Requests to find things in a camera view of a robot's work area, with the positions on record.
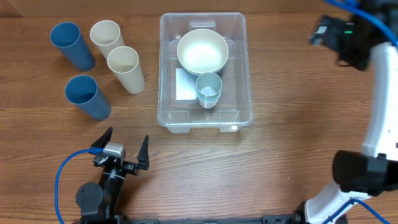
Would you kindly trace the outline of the cream tall cup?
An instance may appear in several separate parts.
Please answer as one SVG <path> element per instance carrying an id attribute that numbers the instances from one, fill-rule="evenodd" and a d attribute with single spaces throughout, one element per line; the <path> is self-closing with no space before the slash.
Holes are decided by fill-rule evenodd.
<path id="1" fill-rule="evenodd" d="M 116 47 L 125 45 L 119 25 L 111 20 L 97 22 L 90 30 L 90 39 L 104 58 Z"/>
<path id="2" fill-rule="evenodd" d="M 138 94 L 145 88 L 144 75 L 137 52 L 128 46 L 113 49 L 107 58 L 108 67 L 131 94 Z"/>

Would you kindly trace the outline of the light blue small cup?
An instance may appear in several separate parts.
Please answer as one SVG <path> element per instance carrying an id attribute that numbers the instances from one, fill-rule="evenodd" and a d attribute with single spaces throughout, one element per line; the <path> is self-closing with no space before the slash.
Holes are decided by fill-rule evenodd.
<path id="1" fill-rule="evenodd" d="M 202 101 L 218 101 L 219 96 L 217 95 L 217 96 L 214 96 L 214 97 L 204 97 L 202 95 L 198 95 L 197 98 L 198 98 L 199 101 L 200 100 L 202 100 Z"/>

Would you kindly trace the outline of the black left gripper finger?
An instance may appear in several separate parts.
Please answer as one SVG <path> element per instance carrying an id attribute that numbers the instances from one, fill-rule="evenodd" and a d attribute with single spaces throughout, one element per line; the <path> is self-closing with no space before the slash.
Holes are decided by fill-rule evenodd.
<path id="1" fill-rule="evenodd" d="M 144 141 L 142 143 L 141 149 L 138 153 L 137 160 L 138 166 L 141 170 L 148 170 L 149 169 L 149 137 L 148 135 L 145 136 Z"/>
<path id="2" fill-rule="evenodd" d="M 105 133 L 98 138 L 90 147 L 91 148 L 104 148 L 110 142 L 113 133 L 113 128 L 110 126 Z"/>

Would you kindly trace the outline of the pink small cup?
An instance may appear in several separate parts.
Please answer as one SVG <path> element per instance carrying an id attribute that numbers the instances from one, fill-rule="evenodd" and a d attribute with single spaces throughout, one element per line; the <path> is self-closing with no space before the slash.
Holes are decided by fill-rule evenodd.
<path id="1" fill-rule="evenodd" d="M 216 105 L 217 101 L 202 101 L 202 100 L 200 100 L 199 103 L 200 103 L 201 107 L 203 107 L 204 109 L 211 109 Z"/>

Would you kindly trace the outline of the dark blue tall cup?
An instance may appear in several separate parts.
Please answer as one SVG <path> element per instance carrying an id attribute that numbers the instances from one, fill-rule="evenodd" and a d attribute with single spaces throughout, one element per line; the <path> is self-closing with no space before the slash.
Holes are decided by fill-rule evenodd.
<path id="1" fill-rule="evenodd" d="M 73 77 L 65 87 L 65 96 L 70 103 L 97 121 L 103 121 L 111 114 L 108 100 L 91 76 Z"/>
<path id="2" fill-rule="evenodd" d="M 57 24 L 50 33 L 50 41 L 79 71 L 87 72 L 95 66 L 95 58 L 76 24 Z"/>

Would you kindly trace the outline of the grey small cup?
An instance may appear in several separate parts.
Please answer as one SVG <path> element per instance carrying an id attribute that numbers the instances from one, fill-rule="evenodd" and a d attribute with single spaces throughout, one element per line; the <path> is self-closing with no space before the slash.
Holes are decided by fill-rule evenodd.
<path id="1" fill-rule="evenodd" d="M 215 73 L 202 73 L 196 80 L 197 92 L 204 95 L 215 95 L 222 90 L 222 80 Z"/>

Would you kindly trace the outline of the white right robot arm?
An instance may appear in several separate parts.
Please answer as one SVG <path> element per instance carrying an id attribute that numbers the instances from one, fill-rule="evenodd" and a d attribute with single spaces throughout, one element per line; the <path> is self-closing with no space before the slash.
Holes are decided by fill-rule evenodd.
<path id="1" fill-rule="evenodd" d="M 373 65 L 371 118 L 361 152 L 335 154 L 331 182 L 294 211 L 292 223 L 345 223 L 356 204 L 374 213 L 365 200 L 397 190 L 397 1 L 327 3 L 352 17 L 322 16 L 309 41 L 338 53 L 341 67 Z"/>

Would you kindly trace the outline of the cream tall cup front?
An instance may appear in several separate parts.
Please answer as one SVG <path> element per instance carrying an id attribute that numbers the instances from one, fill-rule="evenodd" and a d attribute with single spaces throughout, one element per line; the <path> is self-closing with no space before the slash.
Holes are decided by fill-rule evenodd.
<path id="1" fill-rule="evenodd" d="M 138 94 L 145 88 L 144 75 L 137 52 L 128 46 L 113 49 L 107 58 L 108 67 L 131 94 Z"/>

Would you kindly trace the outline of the dark blue bowl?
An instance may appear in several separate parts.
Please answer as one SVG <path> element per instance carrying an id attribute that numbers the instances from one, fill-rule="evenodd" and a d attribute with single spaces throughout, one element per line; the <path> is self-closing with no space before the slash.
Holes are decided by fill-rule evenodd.
<path id="1" fill-rule="evenodd" d="M 198 76 L 200 76 L 200 75 L 201 75 L 201 73 L 194 73 L 194 72 L 190 72 L 190 71 L 188 71 L 188 70 L 187 70 L 187 69 L 185 69 L 185 68 L 182 68 L 182 70 L 183 70 L 183 71 L 185 71 L 185 72 L 187 72 L 189 75 L 192 75 L 192 76 L 194 76 L 194 77 L 198 77 Z M 221 70 L 219 70 L 219 71 L 215 72 L 215 74 L 217 74 L 218 76 L 221 76 L 221 75 L 222 75 L 222 73 L 223 73 L 223 69 L 221 69 Z"/>

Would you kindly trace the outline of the mint green small cup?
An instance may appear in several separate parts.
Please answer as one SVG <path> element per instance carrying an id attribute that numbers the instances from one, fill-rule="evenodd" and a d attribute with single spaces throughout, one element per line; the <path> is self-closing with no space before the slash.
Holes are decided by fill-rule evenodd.
<path id="1" fill-rule="evenodd" d="M 221 93 L 218 92 L 215 95 L 204 95 L 200 92 L 197 93 L 197 97 L 203 101 L 214 101 L 217 100 L 220 97 Z"/>

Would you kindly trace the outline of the cream bowl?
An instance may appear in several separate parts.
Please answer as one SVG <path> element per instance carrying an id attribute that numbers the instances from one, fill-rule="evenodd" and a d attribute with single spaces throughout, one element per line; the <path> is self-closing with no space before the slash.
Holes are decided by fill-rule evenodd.
<path id="1" fill-rule="evenodd" d="M 202 73 L 211 72 L 220 74 L 225 66 L 227 65 L 228 60 L 219 62 L 218 60 L 212 61 L 208 59 L 193 59 L 193 60 L 186 60 L 181 67 L 194 76 L 199 76 Z"/>
<path id="2" fill-rule="evenodd" d="M 181 64 L 186 60 L 208 59 L 226 61 L 229 47 L 226 40 L 209 29 L 196 29 L 186 33 L 177 45 L 177 58 Z"/>

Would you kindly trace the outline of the dark blue tall cup front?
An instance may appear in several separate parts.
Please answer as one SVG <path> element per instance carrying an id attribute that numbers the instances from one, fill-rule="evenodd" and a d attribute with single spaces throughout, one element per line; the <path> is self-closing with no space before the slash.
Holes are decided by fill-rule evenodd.
<path id="1" fill-rule="evenodd" d="M 70 103 L 97 121 L 103 121 L 111 114 L 108 100 L 91 76 L 73 77 L 65 87 L 65 96 Z"/>

